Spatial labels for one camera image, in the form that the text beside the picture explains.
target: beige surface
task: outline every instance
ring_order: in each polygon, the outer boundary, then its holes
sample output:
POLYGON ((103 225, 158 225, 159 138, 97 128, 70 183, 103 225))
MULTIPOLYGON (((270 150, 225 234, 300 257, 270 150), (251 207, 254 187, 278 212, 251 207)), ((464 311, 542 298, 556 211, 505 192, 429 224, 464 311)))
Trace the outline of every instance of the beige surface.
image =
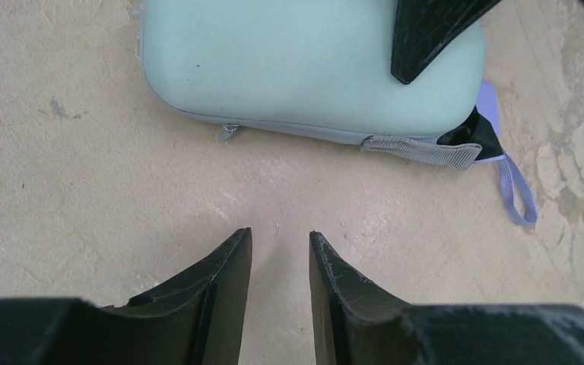
POLYGON ((125 0, 0 0, 0 295, 126 298, 254 230, 242 363, 311 364, 308 233, 395 295, 584 306, 584 10, 505 0, 483 20, 503 145, 541 220, 489 165, 459 173, 168 110, 125 0))

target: table surface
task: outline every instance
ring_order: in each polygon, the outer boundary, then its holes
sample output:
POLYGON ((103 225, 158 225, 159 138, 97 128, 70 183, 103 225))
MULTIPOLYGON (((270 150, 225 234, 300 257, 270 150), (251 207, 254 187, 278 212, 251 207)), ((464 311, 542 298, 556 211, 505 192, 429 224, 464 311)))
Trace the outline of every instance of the table surface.
POLYGON ((584 8, 505 0, 482 24, 503 146, 536 227, 490 164, 464 173, 219 128, 156 100, 138 0, 0 0, 0 296, 123 304, 254 232, 241 363, 312 364, 308 233, 412 303, 584 307, 584 8))

